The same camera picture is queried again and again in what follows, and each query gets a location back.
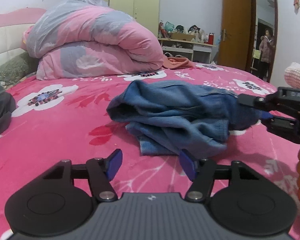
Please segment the blue jeans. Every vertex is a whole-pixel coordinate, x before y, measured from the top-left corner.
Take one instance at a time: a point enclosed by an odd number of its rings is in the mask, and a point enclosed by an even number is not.
[[[107,112],[140,142],[142,155],[177,155],[182,149],[206,158],[226,149],[229,130],[255,124],[261,111],[241,106],[224,89],[168,80],[133,81]]]

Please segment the black pants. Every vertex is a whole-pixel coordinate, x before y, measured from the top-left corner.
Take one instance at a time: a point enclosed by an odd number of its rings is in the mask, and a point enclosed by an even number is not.
[[[258,78],[262,79],[266,76],[267,71],[269,70],[269,63],[260,61],[258,66]]]

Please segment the screw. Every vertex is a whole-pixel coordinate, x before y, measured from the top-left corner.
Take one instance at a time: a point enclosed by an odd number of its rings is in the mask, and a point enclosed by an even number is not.
[[[203,194],[199,191],[190,191],[187,194],[188,198],[193,199],[193,200],[198,200],[203,198]]]
[[[99,194],[99,197],[102,199],[113,199],[114,198],[114,193],[112,191],[103,191]]]

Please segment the folded comforter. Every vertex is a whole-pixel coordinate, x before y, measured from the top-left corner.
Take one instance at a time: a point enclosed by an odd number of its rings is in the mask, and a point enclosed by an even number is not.
[[[255,124],[262,112],[237,102],[225,89],[168,80],[133,81],[111,100],[107,112],[136,136],[142,155],[178,155],[188,150],[207,158],[226,149],[229,130]]]
[[[163,63],[157,38],[102,0],[65,0],[47,10],[24,33],[23,46],[41,58],[40,80],[135,74]]]

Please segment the red bottle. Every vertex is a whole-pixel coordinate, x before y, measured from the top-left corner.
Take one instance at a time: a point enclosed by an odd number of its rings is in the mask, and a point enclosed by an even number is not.
[[[209,39],[208,39],[208,44],[213,45],[213,38],[214,38],[213,33],[210,33],[210,34],[209,34]]]

